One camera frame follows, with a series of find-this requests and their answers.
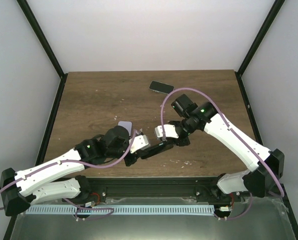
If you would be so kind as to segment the black phone case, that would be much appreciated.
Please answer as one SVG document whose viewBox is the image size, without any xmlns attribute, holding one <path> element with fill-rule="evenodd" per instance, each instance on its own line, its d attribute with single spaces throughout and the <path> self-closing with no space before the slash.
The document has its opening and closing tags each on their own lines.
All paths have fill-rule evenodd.
<svg viewBox="0 0 298 240">
<path fill-rule="evenodd" d="M 167 150 L 172 149 L 174 146 L 173 143 L 171 142 L 167 142 L 167 141 L 163 141 L 162 143 L 150 146 L 149 148 L 145 149 L 145 150 L 138 150 L 137 151 L 137 155 L 141 158 L 141 159 L 148 159 L 152 156 L 155 156 L 157 154 L 160 154 L 162 152 L 165 152 Z"/>
</svg>

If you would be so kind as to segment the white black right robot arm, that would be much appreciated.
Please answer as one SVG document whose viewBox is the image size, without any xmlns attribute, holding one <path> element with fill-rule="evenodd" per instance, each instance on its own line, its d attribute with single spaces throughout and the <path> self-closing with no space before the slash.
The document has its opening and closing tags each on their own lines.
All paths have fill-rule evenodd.
<svg viewBox="0 0 298 240">
<path fill-rule="evenodd" d="M 283 175 L 285 155 L 247 136 L 216 109 L 211 102 L 197 105 L 182 94 L 171 106 L 182 117 L 173 132 L 165 127 L 167 137 L 187 139 L 196 130 L 214 137 L 233 152 L 247 167 L 245 171 L 224 174 L 211 188 L 211 197 L 220 202 L 233 192 L 250 192 L 263 198 Z"/>
</svg>

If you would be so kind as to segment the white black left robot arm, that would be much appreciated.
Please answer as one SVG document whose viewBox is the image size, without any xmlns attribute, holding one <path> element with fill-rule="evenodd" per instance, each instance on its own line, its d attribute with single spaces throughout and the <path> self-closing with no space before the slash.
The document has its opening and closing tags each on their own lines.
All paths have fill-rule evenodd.
<svg viewBox="0 0 298 240">
<path fill-rule="evenodd" d="M 143 133 L 135 131 L 131 135 L 126 128 L 117 125 L 106 134 L 83 140 L 66 153 L 43 164 L 21 171 L 7 168 L 0 177 L 1 210 L 11 217 L 49 200 L 76 198 L 85 202 L 91 196 L 85 177 L 76 176 L 67 181 L 59 179 L 90 167 L 109 168 L 120 161 L 130 166 L 149 145 Z"/>
</svg>

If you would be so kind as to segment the lavender phone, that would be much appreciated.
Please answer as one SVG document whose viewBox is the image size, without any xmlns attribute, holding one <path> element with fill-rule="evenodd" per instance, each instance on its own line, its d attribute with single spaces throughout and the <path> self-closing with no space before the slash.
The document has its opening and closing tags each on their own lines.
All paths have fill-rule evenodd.
<svg viewBox="0 0 298 240">
<path fill-rule="evenodd" d="M 131 133 L 132 133 L 132 122 L 131 121 L 119 121 L 118 125 L 121 127 L 124 127 L 128 131 L 129 136 L 131 136 Z"/>
</svg>

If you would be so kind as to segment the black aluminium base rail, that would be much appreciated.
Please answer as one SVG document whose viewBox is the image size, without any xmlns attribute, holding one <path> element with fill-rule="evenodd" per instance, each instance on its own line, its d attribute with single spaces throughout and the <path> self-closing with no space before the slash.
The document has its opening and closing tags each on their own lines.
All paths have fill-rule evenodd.
<svg viewBox="0 0 298 240">
<path fill-rule="evenodd" d="M 216 177 L 89 177 L 90 193 L 84 199 L 71 201 L 83 204 L 90 201 L 106 202 L 123 198 L 184 198 L 198 203 L 229 204 L 248 197 L 246 192 L 224 194 L 216 189 Z"/>
</svg>

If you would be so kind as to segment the black frame post right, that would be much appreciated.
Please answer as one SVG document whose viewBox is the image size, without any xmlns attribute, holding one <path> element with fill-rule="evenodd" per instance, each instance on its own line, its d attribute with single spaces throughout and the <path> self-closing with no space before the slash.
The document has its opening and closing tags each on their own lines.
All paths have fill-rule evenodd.
<svg viewBox="0 0 298 240">
<path fill-rule="evenodd" d="M 259 46 L 261 45 L 263 39 L 268 33 L 271 25 L 273 24 L 275 18 L 277 17 L 284 3 L 285 3 L 285 0 L 274 1 L 272 7 L 270 8 L 265 20 L 263 21 L 258 33 L 256 34 L 256 37 L 254 38 L 246 56 L 244 57 L 237 71 L 238 75 L 242 76 L 245 73 L 247 67 L 249 66 L 251 60 L 253 59 L 255 53 L 257 52 Z"/>
</svg>

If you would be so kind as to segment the black frame post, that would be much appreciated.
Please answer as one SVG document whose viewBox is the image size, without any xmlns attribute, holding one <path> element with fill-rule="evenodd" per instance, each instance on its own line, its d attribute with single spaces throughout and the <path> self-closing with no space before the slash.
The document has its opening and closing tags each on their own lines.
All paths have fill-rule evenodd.
<svg viewBox="0 0 298 240">
<path fill-rule="evenodd" d="M 272 7 L 270 8 L 265 20 L 263 21 L 258 33 L 256 34 L 256 37 L 254 38 L 246 56 L 244 57 L 237 71 L 238 75 L 242 76 L 245 73 L 247 67 L 249 66 L 251 60 L 253 59 L 255 53 L 257 52 L 259 46 L 261 45 L 263 39 L 268 33 L 271 25 L 273 24 L 275 18 L 277 17 L 284 3 L 285 3 L 285 0 L 274 1 Z"/>
<path fill-rule="evenodd" d="M 36 19 L 31 7 L 29 6 L 29 3 L 26 0 L 16 0 L 19 7 L 21 8 L 24 16 L 26 17 L 29 25 L 31 26 L 32 30 L 34 31 L 36 37 L 38 38 L 42 48 L 44 49 L 47 57 L 49 58 L 52 66 L 54 67 L 56 73 L 58 76 L 62 79 L 65 75 L 62 67 L 60 66 L 42 28 L 40 27 L 40 24 L 38 20 Z"/>
</svg>

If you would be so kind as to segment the black frame post left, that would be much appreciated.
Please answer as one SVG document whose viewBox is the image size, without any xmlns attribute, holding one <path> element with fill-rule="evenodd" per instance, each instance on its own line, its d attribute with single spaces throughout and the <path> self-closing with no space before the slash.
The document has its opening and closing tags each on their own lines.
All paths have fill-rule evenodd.
<svg viewBox="0 0 298 240">
<path fill-rule="evenodd" d="M 32 30 L 34 31 L 36 37 L 38 38 L 42 48 L 44 49 L 47 57 L 49 58 L 52 66 L 54 67 L 56 73 L 58 76 L 62 79 L 65 75 L 62 67 L 60 66 L 42 28 L 40 27 L 40 24 L 38 20 L 36 19 L 31 7 L 29 6 L 29 3 L 26 0 L 16 0 L 19 7 L 21 8 L 24 16 L 26 17 L 29 25 L 31 26 Z"/>
</svg>

